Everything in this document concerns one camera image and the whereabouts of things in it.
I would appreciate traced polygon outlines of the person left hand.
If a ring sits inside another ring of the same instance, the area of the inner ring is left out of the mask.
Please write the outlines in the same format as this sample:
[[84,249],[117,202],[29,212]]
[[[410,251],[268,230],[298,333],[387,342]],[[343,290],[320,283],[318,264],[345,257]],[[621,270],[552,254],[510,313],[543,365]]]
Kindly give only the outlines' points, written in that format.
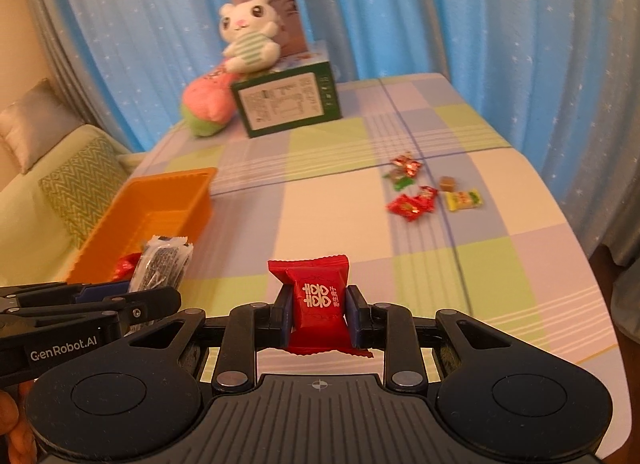
[[1,462],[26,463],[37,462],[37,446],[34,434],[26,420],[24,403],[34,382],[18,385],[17,395],[1,392]]

